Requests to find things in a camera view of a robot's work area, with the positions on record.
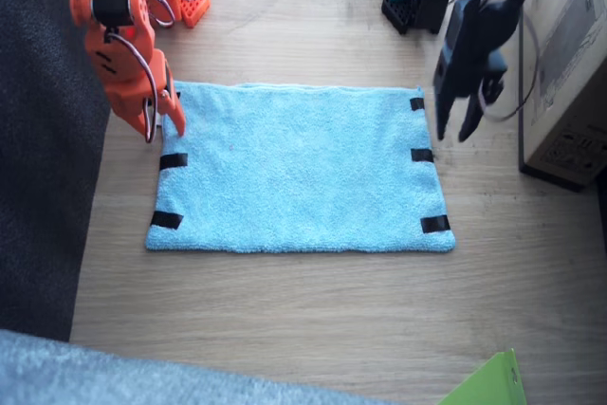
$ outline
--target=blue towel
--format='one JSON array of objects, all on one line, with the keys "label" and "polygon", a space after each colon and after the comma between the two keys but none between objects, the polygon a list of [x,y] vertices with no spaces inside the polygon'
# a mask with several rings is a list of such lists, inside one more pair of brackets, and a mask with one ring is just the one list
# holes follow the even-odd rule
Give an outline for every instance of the blue towel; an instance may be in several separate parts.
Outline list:
[{"label": "blue towel", "polygon": [[421,89],[176,87],[148,249],[454,248]]},{"label": "blue towel", "polygon": [[0,329],[0,405],[389,405]]}]

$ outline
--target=green paper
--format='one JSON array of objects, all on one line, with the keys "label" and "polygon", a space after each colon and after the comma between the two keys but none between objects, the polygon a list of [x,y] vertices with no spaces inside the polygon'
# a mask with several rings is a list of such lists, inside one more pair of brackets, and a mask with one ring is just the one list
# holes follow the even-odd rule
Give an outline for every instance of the green paper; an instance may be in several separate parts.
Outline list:
[{"label": "green paper", "polygon": [[498,353],[439,405],[526,405],[514,350]]}]

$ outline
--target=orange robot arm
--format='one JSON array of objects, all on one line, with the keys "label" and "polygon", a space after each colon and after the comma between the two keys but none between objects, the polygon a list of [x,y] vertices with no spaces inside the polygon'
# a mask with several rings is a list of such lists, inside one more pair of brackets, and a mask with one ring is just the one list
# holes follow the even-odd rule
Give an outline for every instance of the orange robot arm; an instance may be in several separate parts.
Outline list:
[{"label": "orange robot arm", "polygon": [[[169,5],[159,1],[174,21]],[[114,112],[147,142],[154,139],[156,111],[169,116],[182,136],[185,115],[171,69],[155,49],[146,0],[70,0],[70,9],[74,23],[88,28],[84,46]]]}]

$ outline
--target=gray carpet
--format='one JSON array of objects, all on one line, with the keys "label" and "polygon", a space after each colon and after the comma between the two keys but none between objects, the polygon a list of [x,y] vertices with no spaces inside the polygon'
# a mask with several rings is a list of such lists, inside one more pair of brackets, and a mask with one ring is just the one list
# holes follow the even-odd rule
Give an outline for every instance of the gray carpet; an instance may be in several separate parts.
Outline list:
[{"label": "gray carpet", "polygon": [[171,362],[123,359],[9,331],[0,331],[0,354],[0,405],[386,404]]},{"label": "gray carpet", "polygon": [[67,341],[109,106],[68,0],[0,10],[0,328]]}]

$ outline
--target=wooden table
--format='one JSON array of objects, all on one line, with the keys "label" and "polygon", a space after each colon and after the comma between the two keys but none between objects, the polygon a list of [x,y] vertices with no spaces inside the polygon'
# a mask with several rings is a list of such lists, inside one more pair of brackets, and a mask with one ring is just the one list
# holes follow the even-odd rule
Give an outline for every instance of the wooden table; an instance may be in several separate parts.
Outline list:
[{"label": "wooden table", "polygon": [[[400,37],[381,0],[212,0],[158,34],[181,80],[422,85],[434,136],[441,39]],[[500,104],[516,103],[515,65]],[[515,348],[529,403],[607,401],[607,260],[596,191],[520,175],[515,121],[433,139],[449,254],[151,252],[161,141],[108,126],[72,341],[412,404]]]}]

